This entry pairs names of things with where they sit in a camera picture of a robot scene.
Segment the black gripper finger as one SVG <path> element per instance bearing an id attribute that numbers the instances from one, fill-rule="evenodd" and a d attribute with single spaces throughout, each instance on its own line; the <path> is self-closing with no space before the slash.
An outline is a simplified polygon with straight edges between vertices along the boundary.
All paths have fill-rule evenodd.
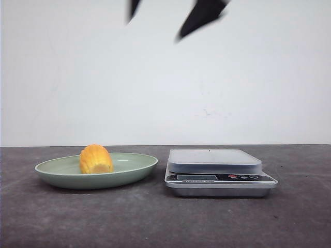
<path id="1" fill-rule="evenodd" d="M 128 0 L 127 24 L 135 17 L 141 0 Z"/>
<path id="2" fill-rule="evenodd" d="M 227 14 L 226 8 L 231 1 L 196 1 L 192 10 L 178 30 L 174 43 L 179 43 L 193 33 L 208 25 L 221 21 Z"/>

